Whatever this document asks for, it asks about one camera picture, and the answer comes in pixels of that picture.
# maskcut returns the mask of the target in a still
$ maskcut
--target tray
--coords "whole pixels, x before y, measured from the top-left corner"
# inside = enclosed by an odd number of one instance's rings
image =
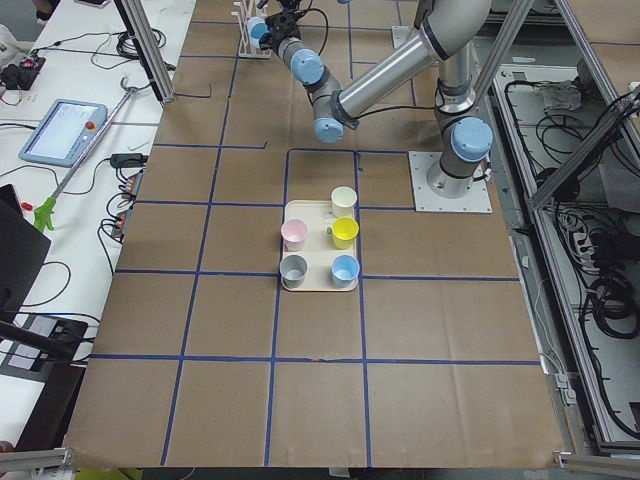
[[[284,247],[282,258],[289,255],[300,255],[308,264],[307,276],[304,283],[297,288],[284,288],[292,292],[349,292],[356,288],[358,280],[354,280],[347,287],[338,288],[333,284],[331,264],[340,255],[352,255],[357,258],[357,241],[351,248],[338,250],[333,244],[331,234],[327,229],[336,221],[331,213],[331,202],[312,200],[293,200],[284,209],[284,220],[302,220],[307,224],[309,233],[304,248],[299,252],[288,252]]]

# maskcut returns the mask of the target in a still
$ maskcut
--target yellow cup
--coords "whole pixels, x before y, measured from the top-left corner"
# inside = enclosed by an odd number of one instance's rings
[[[353,244],[353,240],[358,236],[360,227],[353,218],[340,217],[333,222],[331,235],[334,245],[340,250],[347,250]]]

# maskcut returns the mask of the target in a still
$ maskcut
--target pink cup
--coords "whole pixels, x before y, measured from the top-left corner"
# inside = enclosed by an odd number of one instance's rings
[[[308,231],[307,224],[302,220],[287,220],[280,229],[287,251],[297,252],[302,250]]]

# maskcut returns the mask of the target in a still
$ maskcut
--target blue joint cap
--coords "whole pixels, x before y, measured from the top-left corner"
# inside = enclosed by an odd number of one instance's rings
[[[493,130],[479,118],[460,120],[451,132],[453,151],[467,163],[478,163],[491,151]]]
[[[302,48],[291,57],[291,71],[300,82],[312,85],[322,78],[324,64],[316,52]]]
[[[260,39],[265,33],[269,32],[269,27],[260,17],[252,17],[247,22],[249,27],[249,37],[253,48],[260,48]]]
[[[344,125],[335,118],[318,118],[313,128],[316,138],[322,143],[338,143],[344,138]]]

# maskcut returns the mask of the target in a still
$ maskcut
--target black monitor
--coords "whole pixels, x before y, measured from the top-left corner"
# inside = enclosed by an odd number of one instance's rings
[[[34,361],[26,366],[27,370],[39,370],[44,364],[43,358],[72,360],[86,330],[86,323],[72,320],[49,322],[51,327],[45,334],[31,328],[34,318],[24,327],[13,323],[40,272],[50,244],[47,237],[0,200],[0,339],[14,342],[10,353],[15,353],[16,358],[20,358],[16,351],[18,344],[38,351]],[[43,322],[46,323],[42,319],[36,321],[36,327]],[[2,371],[14,374],[16,372],[7,372],[4,368],[10,362],[11,355],[5,359]]]

